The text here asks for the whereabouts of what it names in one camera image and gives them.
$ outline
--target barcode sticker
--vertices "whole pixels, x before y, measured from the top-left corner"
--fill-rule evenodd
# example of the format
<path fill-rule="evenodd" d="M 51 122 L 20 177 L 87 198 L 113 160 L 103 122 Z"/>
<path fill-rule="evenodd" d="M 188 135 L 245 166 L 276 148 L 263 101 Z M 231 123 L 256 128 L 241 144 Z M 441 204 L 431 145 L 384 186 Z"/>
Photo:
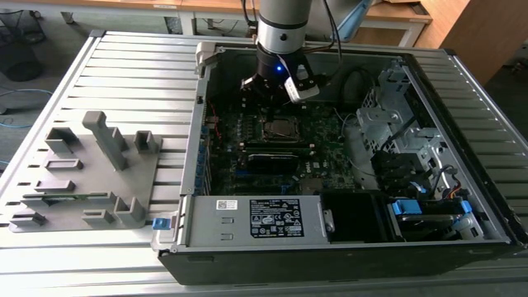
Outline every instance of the barcode sticker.
<path fill-rule="evenodd" d="M 155 8 L 176 9 L 176 5 L 160 5 L 160 4 L 155 4 Z"/>
<path fill-rule="evenodd" d="M 237 200 L 216 200 L 216 210 L 236 210 L 239 209 Z"/>

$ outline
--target white label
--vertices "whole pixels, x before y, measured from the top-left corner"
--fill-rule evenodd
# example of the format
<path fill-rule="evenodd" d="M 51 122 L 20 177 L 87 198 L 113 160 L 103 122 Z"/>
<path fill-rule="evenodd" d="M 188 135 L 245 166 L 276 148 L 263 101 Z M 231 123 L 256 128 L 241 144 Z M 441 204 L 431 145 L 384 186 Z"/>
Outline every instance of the white label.
<path fill-rule="evenodd" d="M 155 8 L 176 9 L 176 5 L 160 5 L 160 4 L 155 4 Z"/>
<path fill-rule="evenodd" d="M 423 20 L 423 19 L 411 19 L 409 21 L 413 23 L 428 23 L 429 22 L 429 20 Z"/>
<path fill-rule="evenodd" d="M 239 209 L 237 200 L 216 200 L 216 210 L 236 210 Z"/>

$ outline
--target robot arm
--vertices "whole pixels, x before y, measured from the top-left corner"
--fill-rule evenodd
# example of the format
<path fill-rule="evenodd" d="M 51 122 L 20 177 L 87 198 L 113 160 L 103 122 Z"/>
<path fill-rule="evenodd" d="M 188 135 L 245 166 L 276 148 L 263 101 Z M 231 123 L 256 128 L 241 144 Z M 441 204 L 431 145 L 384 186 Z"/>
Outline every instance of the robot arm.
<path fill-rule="evenodd" d="M 360 5 L 340 24 L 343 33 L 355 33 L 371 2 L 372 0 L 360 0 Z M 256 74 L 243 81 L 241 89 L 255 92 L 264 100 L 273 101 L 276 97 L 288 96 L 293 103 L 301 103 L 319 94 L 319 88 L 331 79 L 325 75 L 315 75 L 304 55 L 313 52 L 313 49 L 303 50 L 311 5 L 311 0 L 261 1 Z M 329 19 L 336 33 L 332 37 L 339 39 L 339 29 L 331 15 Z"/>

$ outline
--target table leg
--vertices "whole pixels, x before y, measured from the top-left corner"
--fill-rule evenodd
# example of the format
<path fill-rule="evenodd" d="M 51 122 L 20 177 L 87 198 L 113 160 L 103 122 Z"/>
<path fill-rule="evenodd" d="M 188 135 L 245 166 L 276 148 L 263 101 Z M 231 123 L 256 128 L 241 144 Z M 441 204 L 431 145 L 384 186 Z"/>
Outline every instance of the table leg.
<path fill-rule="evenodd" d="M 413 47 L 424 26 L 424 23 L 411 23 L 409 29 L 405 31 L 404 37 L 401 38 L 397 46 L 407 48 Z"/>
<path fill-rule="evenodd" d="M 180 11 L 181 30 L 184 35 L 196 34 L 196 19 L 192 11 Z"/>
<path fill-rule="evenodd" d="M 67 24 L 75 23 L 73 12 L 60 12 L 60 14 L 63 15 L 63 19 L 67 22 Z"/>

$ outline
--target black cable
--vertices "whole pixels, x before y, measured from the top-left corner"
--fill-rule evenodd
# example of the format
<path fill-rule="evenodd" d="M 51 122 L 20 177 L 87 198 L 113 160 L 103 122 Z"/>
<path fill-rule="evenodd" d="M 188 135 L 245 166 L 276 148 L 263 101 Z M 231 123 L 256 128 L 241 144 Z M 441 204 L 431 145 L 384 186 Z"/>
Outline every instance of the black cable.
<path fill-rule="evenodd" d="M 453 165 L 448 164 L 448 165 L 445 165 L 444 167 L 440 168 L 439 174 L 436 175 L 435 181 L 432 182 L 429 197 L 435 196 L 435 189 L 439 186 L 440 177 L 441 177 L 444 171 L 448 170 L 449 168 L 455 168 Z"/>
<path fill-rule="evenodd" d="M 329 79 L 336 76 L 336 73 L 339 72 L 339 69 L 341 68 L 343 65 L 343 52 L 341 52 L 341 38 L 339 37 L 339 30 L 337 30 L 337 25 L 336 25 L 336 20 L 333 19 L 331 7 L 328 6 L 328 1 L 323 0 L 324 3 L 324 8 L 327 10 L 328 18 L 331 19 L 329 22 L 332 24 L 332 30 L 333 30 L 333 39 L 337 39 L 337 55 L 339 55 L 339 65 L 335 73 L 329 76 Z"/>
<path fill-rule="evenodd" d="M 369 80 L 369 82 L 372 84 L 372 86 L 371 86 L 372 88 L 375 88 L 377 85 L 375 76 L 365 68 L 363 68 L 361 66 L 351 68 L 347 71 L 345 75 L 343 76 L 340 87 L 339 87 L 337 104 L 336 104 L 336 108 L 339 110 L 343 108 L 343 106 L 345 104 L 345 86 L 347 86 L 348 79 L 353 73 L 360 74 L 363 82 L 367 82 Z"/>
<path fill-rule="evenodd" d="M 332 32 L 332 34 L 333 34 L 333 22 L 332 22 L 332 18 L 331 17 L 328 17 L 328 22 L 329 22 L 329 30 L 331 30 L 331 32 Z M 325 50 L 328 50 L 328 49 L 331 49 L 332 47 L 333 47 L 333 44 L 335 44 L 335 38 L 331 38 L 332 40 L 331 40 L 331 42 L 329 42 L 329 45 L 325 45 L 325 46 L 320 46 L 319 48 L 307 48 L 305 50 L 304 50 L 304 53 L 305 54 L 309 54 L 309 53 L 316 53 L 317 51 L 325 51 Z"/>
<path fill-rule="evenodd" d="M 253 18 L 255 18 L 255 22 L 256 22 L 256 8 L 255 8 L 255 0 L 251 0 L 251 6 L 253 8 Z"/>
<path fill-rule="evenodd" d="M 244 12 L 244 20 L 245 20 L 245 23 L 248 23 L 248 26 L 255 26 L 255 24 L 256 24 L 256 18 L 255 18 L 255 21 L 249 20 L 249 17 L 248 17 L 248 10 L 247 10 L 247 7 L 245 7 L 245 3 L 247 3 L 247 0 L 241 0 L 241 10 L 243 10 L 243 12 Z"/>
<path fill-rule="evenodd" d="M 387 139 L 387 141 L 381 144 L 381 147 L 379 150 L 384 150 L 385 146 L 391 144 L 391 142 L 397 139 L 401 134 L 405 132 L 405 130 L 411 127 L 412 123 L 416 121 L 416 117 L 412 117 L 407 123 L 401 126 L 401 128 L 396 131 L 396 133 Z"/>

